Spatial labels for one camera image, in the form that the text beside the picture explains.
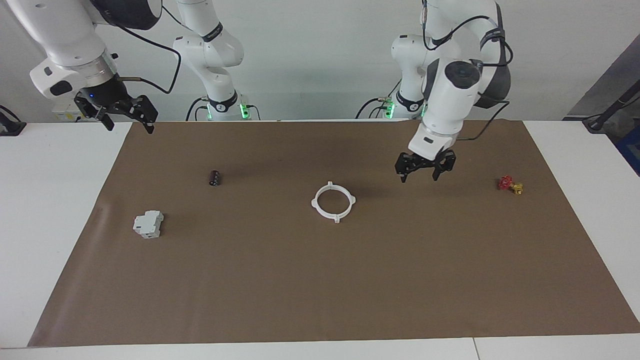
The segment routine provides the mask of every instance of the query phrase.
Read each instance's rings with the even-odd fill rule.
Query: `black wire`
[[[260,117],[260,110],[258,109],[258,107],[256,105],[247,105],[247,108],[254,108],[255,112],[258,113],[258,120],[262,121],[262,118]]]
[[[204,101],[202,100],[201,97],[195,99],[192,103],[191,106],[189,106],[189,111],[187,111],[187,116],[184,118],[184,121],[189,121],[189,117],[191,116],[191,112],[193,111],[194,106],[196,106],[196,104],[198,103],[198,101]]]
[[[504,63],[488,63],[488,64],[483,64],[484,67],[503,67],[503,66],[507,66],[509,65],[512,61],[513,61],[513,50],[511,49],[511,46],[509,46],[509,43],[507,43],[504,40],[500,40],[502,42],[502,45],[504,45],[504,47],[509,50],[509,54],[511,55],[509,57],[509,60],[504,62]]]
[[[364,103],[364,105],[362,105],[362,107],[360,108],[360,110],[358,110],[358,113],[356,114],[356,117],[355,117],[354,119],[357,119],[357,118],[359,118],[359,117],[360,117],[360,114],[362,113],[362,110],[364,110],[364,108],[366,108],[366,107],[367,107],[367,105],[369,105],[369,104],[370,104],[370,103],[372,103],[372,102],[376,102],[376,101],[379,101],[379,100],[378,100],[378,98],[377,98],[377,97],[374,97],[373,99],[371,99],[371,100],[369,100],[369,101],[365,102],[365,103]]]
[[[447,41],[449,41],[451,39],[451,37],[453,36],[453,34],[459,30],[460,28],[462,28],[465,24],[467,24],[468,22],[471,22],[473,20],[477,20],[477,19],[485,19],[485,20],[491,20],[488,16],[485,15],[478,15],[478,16],[474,16],[471,17],[465,21],[463,21],[462,23],[460,23],[460,25],[456,26],[455,29],[451,30],[451,32],[449,34],[447,34],[446,36],[444,36],[443,38],[441,38],[440,40],[433,40],[435,42],[440,42],[438,45],[436,45],[434,48],[430,48],[427,45],[427,34],[426,34],[426,26],[423,24],[422,25],[422,43],[424,44],[424,47],[429,50],[429,51],[434,51],[435,49],[438,49],[441,45],[444,45]],[[501,39],[500,42],[504,45],[504,47],[506,47],[509,50],[510,53],[510,57],[509,57],[509,61],[505,62],[505,63],[489,63],[489,64],[483,64],[483,66],[485,67],[503,67],[503,66],[507,66],[509,65],[512,61],[513,61],[513,50],[511,48],[511,46],[509,46],[509,44],[504,40]]]
[[[426,26],[423,24],[422,25],[422,42],[424,43],[424,47],[427,48],[427,50],[429,51],[434,51],[435,49],[438,49],[440,46],[442,46],[443,44],[445,44],[447,41],[451,40],[451,37],[453,36],[453,34],[455,34],[456,31],[460,30],[460,28],[462,28],[464,25],[466,25],[469,22],[472,22],[473,20],[477,20],[477,19],[484,19],[484,20],[490,20],[489,16],[486,15],[478,15],[478,16],[474,16],[474,17],[470,17],[467,20],[464,20],[463,22],[461,22],[458,26],[456,26],[453,30],[451,30],[450,33],[448,33],[446,36],[444,36],[443,38],[440,38],[438,40],[433,40],[431,39],[432,42],[440,42],[438,45],[436,45],[434,48],[430,48],[427,45],[427,34],[426,34]]]
[[[500,113],[500,111],[502,111],[504,108],[506,108],[507,106],[509,106],[509,104],[511,104],[509,101],[507,100],[503,100],[501,101],[501,103],[503,104],[501,108],[498,109],[498,111],[495,112],[495,114],[493,114],[493,116],[491,117],[491,119],[484,125],[484,127],[482,128],[482,130],[480,130],[480,133],[478,133],[478,135],[475,135],[472,138],[460,138],[458,139],[458,141],[473,141],[478,139],[483,133],[484,131],[489,127],[489,125],[491,125],[491,123],[495,120],[495,118],[498,116],[498,114]]]
[[[169,11],[169,9],[167,9],[166,7],[164,7],[164,5],[162,5],[162,10],[166,11],[167,14],[169,14],[169,16],[178,24],[180,24],[180,26],[184,26],[183,23],[180,22],[180,20],[178,20],[178,18],[176,18],[175,16],[173,16],[173,14]]]
[[[369,119],[377,119],[378,118],[378,114],[380,114],[380,110],[384,110],[386,108],[387,108],[386,106],[378,106],[377,108],[374,108],[373,110],[371,110],[371,113],[369,114]],[[375,118],[372,118],[373,112],[376,111],[376,110],[378,111],[378,114],[376,114]]]
[[[174,54],[176,54],[178,56],[178,64],[175,67],[175,73],[173,74],[173,80],[171,81],[171,86],[169,86],[169,90],[165,90],[165,89],[161,88],[160,86],[158,86],[157,84],[153,83],[152,81],[149,81],[149,80],[143,79],[143,78],[139,78],[140,80],[127,79],[127,80],[124,80],[124,81],[141,81],[143,83],[146,83],[146,84],[149,84],[149,85],[153,86],[154,88],[162,91],[165,94],[171,93],[171,91],[173,90],[173,87],[175,86],[175,81],[178,79],[178,72],[180,72],[180,65],[182,64],[182,56],[180,55],[180,53],[178,51],[172,49],[171,47],[167,47],[167,46],[164,46],[162,44],[158,44],[155,41],[151,41],[151,40],[149,40],[149,39],[147,39],[147,38],[145,38],[145,37],[143,37],[141,35],[138,35],[138,34],[134,33],[133,31],[127,29],[127,28],[124,28],[124,27],[119,26],[119,25],[118,25],[118,27],[120,29],[122,29],[124,32],[126,32],[127,34],[130,34],[130,35],[132,35],[132,36],[134,36],[134,37],[136,37],[136,38],[138,38],[138,39],[140,39],[140,40],[142,40],[142,41],[144,41],[144,42],[146,42],[148,44],[151,44],[153,46],[157,46],[157,47],[159,47],[161,49],[164,49],[164,50],[167,50],[167,51],[171,51],[172,53],[174,53]]]
[[[196,121],[198,121],[198,110],[202,110],[202,109],[205,109],[205,110],[209,111],[209,108],[208,108],[208,107],[206,107],[206,106],[199,106],[199,107],[196,109],[195,114],[193,115],[193,117],[194,117],[194,118],[196,118]]]
[[[7,113],[7,114],[9,114],[9,115],[11,115],[11,116],[15,117],[15,120],[18,120],[18,122],[21,122],[21,121],[20,121],[20,118],[18,118],[18,116],[16,116],[16,114],[14,114],[14,113],[13,113],[13,111],[11,111],[11,110],[7,109],[7,108],[6,108],[6,107],[4,107],[3,105],[0,105],[0,109],[2,109],[2,110],[4,110],[4,111],[6,111],[6,113]]]
[[[393,89],[391,89],[391,91],[389,92],[389,94],[387,95],[387,97],[391,97],[391,94],[394,93],[394,91],[398,88],[398,86],[400,85],[400,82],[402,82],[402,78],[400,78],[400,80],[398,80],[397,84],[394,86]],[[376,118],[378,118],[378,116],[380,116],[380,108],[378,108],[378,112],[376,114]]]

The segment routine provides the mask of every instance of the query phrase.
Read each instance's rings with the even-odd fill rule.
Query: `capacitor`
[[[220,185],[220,173],[217,170],[213,170],[211,174],[209,174],[209,185],[211,186]]]

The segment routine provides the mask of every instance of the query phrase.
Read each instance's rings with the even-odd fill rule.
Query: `white wall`
[[[588,116],[602,113],[638,79],[640,79],[640,35],[571,109],[570,114]],[[620,111],[627,113],[630,117],[640,117],[640,101]]]
[[[246,52],[242,65],[230,69],[234,83],[260,107],[265,119],[353,117],[364,101],[386,95],[399,78],[390,55],[393,39],[420,30],[418,0],[215,0],[215,4],[225,27],[242,41]],[[165,5],[178,14],[173,1]],[[561,120],[639,31],[637,0],[502,0],[500,5],[516,56],[511,66],[512,105],[503,113],[511,119]],[[15,37],[13,26],[5,26],[9,18],[0,13],[0,76],[4,83],[15,74],[15,85],[2,86],[0,101],[28,114],[30,121],[44,121],[50,118],[47,102],[33,89],[27,90],[28,69],[41,59],[34,60],[28,42]],[[164,16],[144,35],[170,45],[185,32]],[[143,76],[168,86],[175,64],[172,54],[116,28],[99,26],[98,33],[109,50],[120,55],[122,76]],[[5,53],[5,46],[15,51]],[[204,94],[186,67],[171,95],[143,84],[130,84],[129,89],[132,95],[150,96],[160,111],[159,120],[182,120],[191,100]],[[15,94],[35,107],[17,101]],[[490,114],[474,110],[471,117]]]

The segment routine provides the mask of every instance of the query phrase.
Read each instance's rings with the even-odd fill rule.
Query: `white ring holder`
[[[347,199],[349,200],[349,207],[347,208],[347,210],[339,214],[331,214],[331,213],[327,213],[325,210],[322,210],[320,205],[318,205],[318,198],[320,197],[320,195],[322,195],[323,192],[327,192],[329,190],[337,190],[343,193],[347,197]],[[349,214],[349,212],[351,212],[351,207],[353,207],[353,204],[355,203],[356,203],[356,198],[354,196],[351,196],[351,193],[349,192],[349,190],[343,188],[340,185],[335,185],[331,181],[329,181],[327,185],[324,185],[323,187],[321,187],[320,190],[318,190],[318,192],[316,193],[316,197],[313,200],[311,200],[311,206],[313,206],[316,210],[318,210],[318,213],[320,213],[320,215],[326,218],[333,219],[333,221],[335,221],[336,224],[340,222],[340,219],[344,218]]]

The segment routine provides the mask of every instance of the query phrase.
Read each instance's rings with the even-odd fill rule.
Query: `white table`
[[[526,126],[640,318],[640,178],[604,135],[580,123]],[[30,124],[0,138],[0,359],[640,359],[640,334],[22,348],[129,127]]]

